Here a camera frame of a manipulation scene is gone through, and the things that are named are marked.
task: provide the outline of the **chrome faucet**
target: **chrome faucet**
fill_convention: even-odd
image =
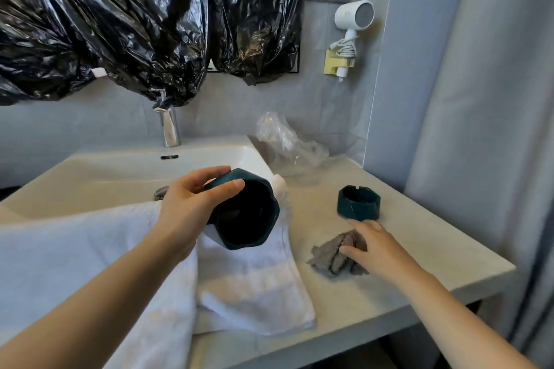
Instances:
[[[153,90],[160,93],[162,100],[167,97],[165,89]],[[175,108],[167,107],[166,109],[162,107],[156,107],[154,108],[154,111],[160,115],[160,119],[162,120],[163,139],[165,146],[167,148],[180,146],[181,138],[179,137],[179,130],[177,129],[177,122],[175,120]]]

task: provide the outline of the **coiled white cable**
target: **coiled white cable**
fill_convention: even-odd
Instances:
[[[331,50],[336,49],[338,57],[356,58],[356,45],[354,44],[356,38],[357,36],[340,39],[331,44],[329,48]]]

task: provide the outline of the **hand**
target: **hand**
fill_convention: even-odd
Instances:
[[[340,252],[363,266],[370,274],[401,289],[415,276],[425,273],[379,222],[349,220],[349,224],[366,240],[367,252],[347,246],[341,247]]]
[[[204,191],[206,182],[230,170],[230,166],[199,169],[173,182],[163,198],[158,221],[145,240],[162,242],[176,254],[178,262],[187,258],[214,207],[244,188],[243,180],[234,180]]]

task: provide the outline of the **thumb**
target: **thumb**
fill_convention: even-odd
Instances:
[[[362,251],[361,249],[358,249],[356,247],[349,247],[347,245],[340,247],[338,251],[341,254],[346,255],[348,258],[352,258],[358,264],[361,264],[361,262],[364,260],[364,254],[366,254],[366,252]]]
[[[205,197],[210,202],[212,207],[215,207],[225,200],[228,200],[231,197],[239,194],[239,192],[241,192],[244,188],[244,185],[244,180],[229,181],[225,184],[221,184],[217,187],[213,187],[210,190],[204,191],[198,195]]]

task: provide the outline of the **green ashtray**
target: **green ashtray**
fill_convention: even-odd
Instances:
[[[244,189],[216,206],[204,233],[223,247],[235,250],[257,247],[268,238],[279,217],[279,203],[268,180],[236,168],[204,186],[209,190],[233,180],[244,180]]]
[[[347,185],[338,192],[337,213],[356,221],[379,219],[381,197],[367,187]]]

